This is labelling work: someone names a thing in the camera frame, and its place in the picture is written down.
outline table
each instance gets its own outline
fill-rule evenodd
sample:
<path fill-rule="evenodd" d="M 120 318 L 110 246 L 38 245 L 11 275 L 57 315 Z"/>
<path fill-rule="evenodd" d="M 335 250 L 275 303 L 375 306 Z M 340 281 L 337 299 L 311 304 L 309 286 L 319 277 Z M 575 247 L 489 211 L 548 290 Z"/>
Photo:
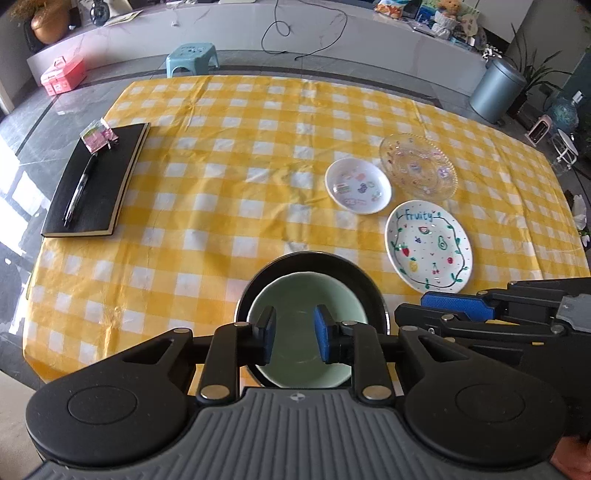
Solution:
<path fill-rule="evenodd" d="M 427 136 L 456 166 L 459 189 L 442 206 L 474 250 L 464 293 L 589 275 L 543 155 L 430 105 L 306 79 L 201 76 L 135 82 L 106 117 L 152 127 L 114 235 L 43 241 L 23 348 L 46 381 L 174 327 L 211 335 L 258 270 L 302 249 L 358 264 L 391 311 L 418 303 L 384 249 L 387 216 L 406 195 L 356 216 L 324 189 L 331 162 L 377 162 L 394 132 Z M 244 371 L 241 381 L 252 382 Z"/>

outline small white dish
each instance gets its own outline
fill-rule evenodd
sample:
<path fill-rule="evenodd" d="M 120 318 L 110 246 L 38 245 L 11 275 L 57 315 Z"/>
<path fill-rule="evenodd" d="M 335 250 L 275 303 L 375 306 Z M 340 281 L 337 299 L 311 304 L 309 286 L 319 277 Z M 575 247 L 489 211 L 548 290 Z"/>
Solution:
<path fill-rule="evenodd" d="M 334 162 L 326 170 L 324 186 L 339 206 L 360 215 L 377 213 L 392 199 L 392 186 L 385 173 L 357 158 Z"/>
<path fill-rule="evenodd" d="M 458 293 L 472 273 L 472 246 L 460 223 L 425 200 L 398 205 L 384 232 L 396 273 L 415 290 Z"/>

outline teal plastic stool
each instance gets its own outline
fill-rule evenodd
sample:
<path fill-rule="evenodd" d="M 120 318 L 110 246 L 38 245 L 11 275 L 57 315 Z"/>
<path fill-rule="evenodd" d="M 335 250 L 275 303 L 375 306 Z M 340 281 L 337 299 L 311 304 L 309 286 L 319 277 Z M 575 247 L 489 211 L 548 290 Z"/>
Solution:
<path fill-rule="evenodd" d="M 213 43 L 185 43 L 166 57 L 166 76 L 172 77 L 179 68 L 187 69 L 193 75 L 207 75 L 210 63 L 216 68 L 220 66 Z"/>

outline brown vase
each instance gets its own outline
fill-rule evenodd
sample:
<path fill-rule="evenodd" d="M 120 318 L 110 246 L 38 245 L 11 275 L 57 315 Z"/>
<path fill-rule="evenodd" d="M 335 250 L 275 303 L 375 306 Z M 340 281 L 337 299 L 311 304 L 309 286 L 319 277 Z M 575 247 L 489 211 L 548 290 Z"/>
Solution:
<path fill-rule="evenodd" d="M 41 7 L 31 20 L 31 29 L 45 45 L 51 45 L 64 38 L 68 32 L 70 15 L 68 8 L 60 1 Z"/>

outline black cable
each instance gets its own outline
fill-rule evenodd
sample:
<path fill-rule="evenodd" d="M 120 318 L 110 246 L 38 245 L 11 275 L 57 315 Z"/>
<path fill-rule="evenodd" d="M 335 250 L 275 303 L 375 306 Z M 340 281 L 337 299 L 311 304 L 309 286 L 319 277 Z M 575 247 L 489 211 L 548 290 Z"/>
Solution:
<path fill-rule="evenodd" d="M 344 16 L 344 18 L 345 18 L 345 23 L 343 24 L 343 28 L 342 28 L 342 30 L 340 31 L 340 34 L 339 34 L 339 36 L 338 36 L 338 37 L 336 37 L 336 38 L 335 38 L 335 40 L 334 40 L 332 43 L 330 43 L 329 45 L 327 45 L 327 46 L 325 46 L 325 47 L 319 48 L 318 50 L 314 50 L 314 51 L 313 51 L 313 52 L 311 52 L 311 53 L 306 53 L 306 54 L 303 54 L 303 55 L 298 55 L 298 56 L 296 56 L 296 57 L 294 58 L 294 61 L 296 61 L 296 60 L 299 60 L 299 59 L 302 59 L 302 58 L 304 58 L 304 57 L 308 57 L 308 56 L 310 56 L 310 55 L 314 55 L 315 53 L 318 53 L 318 52 L 320 52 L 320 51 L 322 51 L 322 50 L 326 50 L 327 48 L 329 48 L 329 47 L 332 47 L 332 45 L 334 45 L 335 43 L 337 43 L 337 42 L 340 40 L 340 38 L 343 36 L 343 33 L 345 32 L 345 27 L 347 26 L 347 22 L 349 21 L 349 16 L 347 15 L 347 13 L 343 12 L 343 11 L 342 11 L 341 9 L 339 9 L 339 8 L 332 8 L 332 7 L 327 7 L 327 6 L 325 6 L 325 5 L 320 5 L 320 4 L 311 4 L 311 3 L 305 2 L 304 0 L 297 0 L 297 1 L 298 1 L 299 3 L 301 3 L 301 4 L 304 4 L 304 5 L 310 5 L 310 6 L 312 6 L 312 7 L 320 7 L 320 8 L 324 8 L 324 9 L 326 9 L 326 10 L 332 10 L 332 11 L 334 11 L 334 12 L 339 12 L 339 13 L 343 14 L 343 16 Z M 291 34 L 291 27 L 290 27 L 290 26 L 289 26 L 289 25 L 288 25 L 286 22 L 284 22 L 283 20 L 277 20 L 277 6 L 278 6 L 278 5 L 279 5 L 279 0 L 275 0 L 275 7 L 274 7 L 274 9 L 273 9 L 273 16 L 274 16 L 274 19 L 275 19 L 275 21 L 274 21 L 274 22 L 273 22 L 271 25 L 269 25 L 269 26 L 267 27 L 267 29 L 265 30 L 265 33 L 263 33 L 263 35 L 262 35 L 262 37 L 261 37 L 261 50 L 262 50 L 262 51 L 264 51 L 265 53 L 268 53 L 268 54 L 270 54 L 270 55 L 279 55 L 279 54 L 282 54 L 282 53 L 289 53 L 287 50 L 283 50 L 283 51 L 269 51 L 269 50 L 267 50 L 267 49 L 266 49 L 266 48 L 263 46 L 263 41 L 265 40 L 265 37 L 267 36 L 267 33 L 269 33 L 269 30 L 270 30 L 270 29 L 271 29 L 273 26 L 274 26 L 274 27 L 275 27 L 275 29 L 277 30 L 277 33 L 279 33 L 279 35 L 281 35 L 282 37 L 288 37 L 288 36 Z M 332 21 L 332 22 L 330 22 L 330 25 L 332 25 L 336 19 L 337 19 L 337 17 L 335 17 L 335 18 L 333 19 L 333 21 Z M 285 26 L 287 27 L 287 33 L 282 33 L 282 32 L 279 30 L 279 24 L 283 24 L 283 25 L 285 25 Z"/>

